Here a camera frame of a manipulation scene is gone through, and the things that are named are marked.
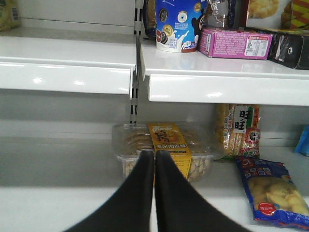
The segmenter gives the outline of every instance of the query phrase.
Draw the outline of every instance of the yellow label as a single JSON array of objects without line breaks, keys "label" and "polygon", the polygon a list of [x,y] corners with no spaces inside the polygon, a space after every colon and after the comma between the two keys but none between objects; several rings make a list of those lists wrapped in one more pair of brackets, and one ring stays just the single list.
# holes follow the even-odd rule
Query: yellow label
[{"label": "yellow label", "polygon": [[194,11],[195,11],[195,12],[200,12],[201,9],[202,9],[202,4],[201,4],[200,2],[198,2],[198,3],[196,3],[196,4],[194,5]]},{"label": "yellow label", "polygon": [[175,123],[149,123],[148,128],[155,152],[167,150],[185,178],[191,164],[191,151]]},{"label": "yellow label", "polygon": [[166,33],[167,36],[171,36],[173,34],[173,27],[171,25],[164,25],[163,31]]}]

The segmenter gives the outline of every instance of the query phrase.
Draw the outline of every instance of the clear plastic box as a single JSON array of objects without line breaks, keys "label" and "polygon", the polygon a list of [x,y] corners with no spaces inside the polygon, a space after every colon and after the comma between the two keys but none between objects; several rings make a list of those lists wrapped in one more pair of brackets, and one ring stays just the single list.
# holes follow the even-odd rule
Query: clear plastic box
[{"label": "clear plastic box", "polygon": [[[200,124],[176,123],[192,153],[187,180],[199,180],[211,167],[212,160],[224,156],[221,145],[213,134]],[[112,146],[122,162],[124,177],[132,171],[143,150],[154,152],[153,142],[146,124],[117,124],[112,130]]]}]

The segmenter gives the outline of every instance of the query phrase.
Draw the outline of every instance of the blue snack bag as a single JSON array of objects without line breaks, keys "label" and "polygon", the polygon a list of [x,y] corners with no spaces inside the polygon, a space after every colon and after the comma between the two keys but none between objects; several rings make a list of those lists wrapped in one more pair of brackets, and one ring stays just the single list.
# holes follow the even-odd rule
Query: blue snack bag
[{"label": "blue snack bag", "polygon": [[295,152],[309,156],[309,126],[305,126]]},{"label": "blue snack bag", "polygon": [[309,207],[283,163],[265,159],[237,159],[254,220],[309,231]]}]

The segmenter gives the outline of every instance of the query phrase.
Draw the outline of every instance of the store shelf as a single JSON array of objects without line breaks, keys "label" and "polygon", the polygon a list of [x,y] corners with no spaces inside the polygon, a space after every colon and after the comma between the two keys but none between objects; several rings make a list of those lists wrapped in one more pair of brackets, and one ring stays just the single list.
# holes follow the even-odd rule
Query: store shelf
[{"label": "store shelf", "polygon": [[[0,145],[2,232],[63,231],[106,202],[124,180],[110,138],[1,138]],[[284,162],[309,203],[309,158],[288,147],[261,147],[261,155]],[[278,231],[253,220],[234,163],[214,163],[192,185],[218,210],[251,231]],[[157,231],[154,201],[151,231]]]},{"label": "store shelf", "polygon": [[16,28],[0,34],[0,88],[130,94],[134,35]]},{"label": "store shelf", "polygon": [[150,101],[309,105],[308,70],[269,60],[166,52],[144,39],[140,59]]}]

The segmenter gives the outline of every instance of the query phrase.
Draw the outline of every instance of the oreo cup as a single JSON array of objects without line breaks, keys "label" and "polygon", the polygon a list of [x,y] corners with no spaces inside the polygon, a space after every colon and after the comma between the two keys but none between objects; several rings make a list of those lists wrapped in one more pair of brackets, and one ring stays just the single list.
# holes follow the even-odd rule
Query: oreo cup
[{"label": "oreo cup", "polygon": [[157,0],[156,47],[194,52],[204,24],[207,0]]}]

